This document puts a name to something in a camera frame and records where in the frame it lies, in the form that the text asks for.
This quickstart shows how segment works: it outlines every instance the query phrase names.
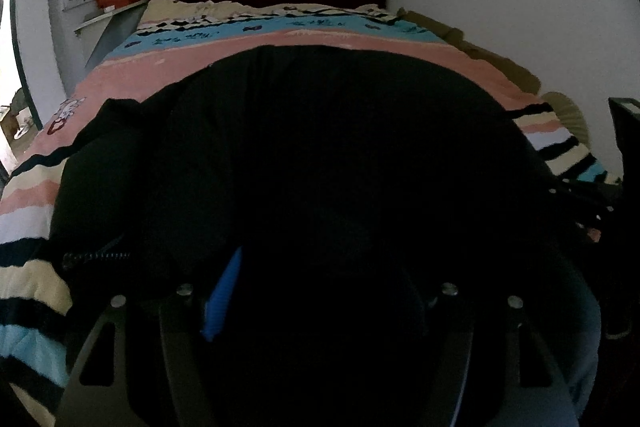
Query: cartoon character print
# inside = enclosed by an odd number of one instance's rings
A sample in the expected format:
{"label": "cartoon character print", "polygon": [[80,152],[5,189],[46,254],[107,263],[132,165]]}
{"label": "cartoon character print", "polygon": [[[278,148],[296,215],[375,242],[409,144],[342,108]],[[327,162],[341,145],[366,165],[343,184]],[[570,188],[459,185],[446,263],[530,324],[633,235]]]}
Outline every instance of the cartoon character print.
{"label": "cartoon character print", "polygon": [[66,100],[63,102],[58,110],[58,116],[53,122],[51,122],[51,125],[47,129],[47,134],[53,134],[62,129],[65,126],[66,121],[74,115],[74,111],[78,106],[84,102],[85,98],[86,97],[76,98],[74,100]]}

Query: dark clothing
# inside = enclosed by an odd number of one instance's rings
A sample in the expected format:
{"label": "dark clothing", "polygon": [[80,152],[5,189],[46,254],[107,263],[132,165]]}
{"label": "dark clothing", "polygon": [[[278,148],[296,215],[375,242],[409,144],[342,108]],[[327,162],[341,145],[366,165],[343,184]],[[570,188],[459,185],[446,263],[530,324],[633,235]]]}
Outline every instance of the dark clothing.
{"label": "dark clothing", "polygon": [[208,296],[242,246],[229,331],[419,339],[443,281],[523,293],[542,257],[564,263],[547,245],[572,226],[503,108],[402,55],[257,48],[143,103],[108,101],[72,147],[50,247],[122,236],[114,248],[132,263],[120,276],[69,269],[72,317],[120,290],[189,281]]}

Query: bedsheet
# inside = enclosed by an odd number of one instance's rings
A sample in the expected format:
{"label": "bedsheet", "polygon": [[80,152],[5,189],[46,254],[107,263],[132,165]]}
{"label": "bedsheet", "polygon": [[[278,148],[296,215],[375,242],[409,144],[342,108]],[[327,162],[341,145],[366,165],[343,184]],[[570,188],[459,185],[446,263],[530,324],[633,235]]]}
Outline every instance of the bedsheet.
{"label": "bedsheet", "polygon": [[320,44],[427,60],[482,87],[561,178],[614,182],[551,107],[482,60],[382,10],[290,10],[145,25],[79,84],[37,135],[0,200],[0,362],[41,425],[52,425],[66,384],[63,335],[72,302],[47,253],[66,158],[78,132],[108,98],[145,100],[221,58],[257,46]]}

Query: blue object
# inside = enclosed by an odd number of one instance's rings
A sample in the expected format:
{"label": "blue object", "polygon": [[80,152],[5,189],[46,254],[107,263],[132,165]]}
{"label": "blue object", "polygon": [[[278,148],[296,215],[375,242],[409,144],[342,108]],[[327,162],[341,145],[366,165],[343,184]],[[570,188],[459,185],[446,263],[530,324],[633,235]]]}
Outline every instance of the blue object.
{"label": "blue object", "polygon": [[225,325],[226,310],[229,308],[229,301],[238,280],[241,261],[242,247],[238,248],[231,256],[218,284],[213,288],[209,300],[205,304],[204,326],[200,333],[207,342],[211,342]]}

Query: blue strip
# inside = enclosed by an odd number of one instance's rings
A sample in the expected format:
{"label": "blue strip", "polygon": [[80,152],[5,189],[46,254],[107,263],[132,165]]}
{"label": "blue strip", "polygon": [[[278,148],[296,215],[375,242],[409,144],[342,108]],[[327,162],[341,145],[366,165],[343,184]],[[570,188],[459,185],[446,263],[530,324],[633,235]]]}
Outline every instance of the blue strip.
{"label": "blue strip", "polygon": [[397,20],[393,25],[373,22],[359,15],[274,17],[251,21],[237,21],[218,26],[204,26],[190,30],[169,30],[147,36],[133,34],[114,51],[106,60],[127,55],[137,55],[152,50],[177,48],[202,42],[213,42],[229,37],[271,33],[278,30],[294,30],[300,28],[322,29],[335,28],[355,31],[378,37],[406,39],[418,42],[443,42],[430,31],[411,22]]}
{"label": "blue strip", "polygon": [[14,357],[60,387],[69,380],[65,366],[66,349],[38,330],[16,325],[0,325],[0,357]]}
{"label": "blue strip", "polygon": [[596,176],[603,172],[605,172],[605,168],[599,161],[596,161],[596,163],[592,164],[585,172],[580,174],[577,180],[579,182],[594,182],[596,180]]}
{"label": "blue strip", "polygon": [[242,247],[238,248],[231,257],[229,264],[226,265],[218,284],[213,288],[211,296],[205,305],[204,327],[201,333],[207,342],[211,342],[225,325],[226,310],[229,307],[229,301],[238,280],[241,262]]}

